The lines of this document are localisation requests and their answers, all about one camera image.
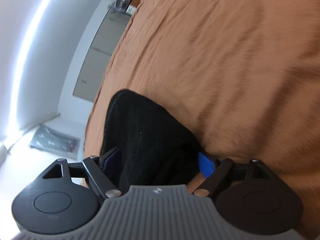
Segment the black sweatpants with white drawstring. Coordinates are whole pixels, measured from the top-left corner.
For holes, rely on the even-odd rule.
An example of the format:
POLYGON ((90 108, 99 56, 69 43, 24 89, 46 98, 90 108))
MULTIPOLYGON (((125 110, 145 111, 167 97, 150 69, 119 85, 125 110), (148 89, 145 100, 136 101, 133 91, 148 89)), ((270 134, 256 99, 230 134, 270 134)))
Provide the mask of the black sweatpants with white drawstring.
POLYGON ((199 171, 202 148, 195 135, 165 108, 123 89, 108 106, 101 155, 118 147, 118 163, 107 172, 122 193, 131 185, 188 184, 199 171))

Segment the window curtain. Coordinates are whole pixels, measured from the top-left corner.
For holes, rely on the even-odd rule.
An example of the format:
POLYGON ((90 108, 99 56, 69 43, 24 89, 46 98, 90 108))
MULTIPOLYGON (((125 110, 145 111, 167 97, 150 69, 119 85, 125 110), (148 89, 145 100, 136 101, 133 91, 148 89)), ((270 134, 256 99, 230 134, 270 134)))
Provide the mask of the window curtain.
POLYGON ((79 138, 58 132, 41 124, 36 130, 29 147, 76 160, 78 158, 79 144, 79 138))

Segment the brown bed cover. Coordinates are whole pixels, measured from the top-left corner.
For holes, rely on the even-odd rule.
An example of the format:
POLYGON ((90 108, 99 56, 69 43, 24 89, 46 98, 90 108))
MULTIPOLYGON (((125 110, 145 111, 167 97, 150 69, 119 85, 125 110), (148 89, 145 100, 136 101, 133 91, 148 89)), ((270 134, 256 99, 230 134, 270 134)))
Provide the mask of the brown bed cover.
POLYGON ((299 232, 319 236, 319 0, 142 0, 106 67, 85 156, 99 154, 123 88, 208 153, 262 160, 303 201, 299 232))

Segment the grey built-in wardrobe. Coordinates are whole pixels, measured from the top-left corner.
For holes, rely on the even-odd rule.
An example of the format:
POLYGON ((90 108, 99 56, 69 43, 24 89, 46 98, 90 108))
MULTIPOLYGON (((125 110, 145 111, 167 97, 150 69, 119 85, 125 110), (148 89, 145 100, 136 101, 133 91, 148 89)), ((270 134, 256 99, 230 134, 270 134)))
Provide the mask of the grey built-in wardrobe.
POLYGON ((76 81, 73 95, 93 102, 111 59, 131 16, 110 9, 105 15, 76 81))

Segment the wooden bedside table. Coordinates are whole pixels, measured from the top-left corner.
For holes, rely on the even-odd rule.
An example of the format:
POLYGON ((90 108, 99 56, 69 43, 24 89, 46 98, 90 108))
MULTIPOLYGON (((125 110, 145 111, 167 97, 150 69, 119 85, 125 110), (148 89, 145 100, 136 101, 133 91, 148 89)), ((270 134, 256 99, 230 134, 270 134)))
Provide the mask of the wooden bedside table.
POLYGON ((141 0, 132 0, 129 7, 126 10, 126 13, 129 15, 132 15, 136 11, 140 3, 141 3, 141 0))

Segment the curtain rail pipe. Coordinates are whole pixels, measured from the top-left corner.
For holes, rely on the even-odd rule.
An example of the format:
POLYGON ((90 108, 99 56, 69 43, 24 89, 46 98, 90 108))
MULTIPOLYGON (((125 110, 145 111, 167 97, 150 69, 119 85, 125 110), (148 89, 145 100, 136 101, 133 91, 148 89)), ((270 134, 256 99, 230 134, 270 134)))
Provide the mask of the curtain rail pipe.
POLYGON ((7 151, 10 151, 10 149, 16 144, 16 142, 18 142, 25 134, 27 134, 40 124, 47 123, 60 116, 61 114, 59 112, 53 113, 38 121, 33 122, 32 124, 25 126, 24 128, 14 128, 12 130, 9 130, 8 135, 1 141, 1 146, 4 146, 7 151))

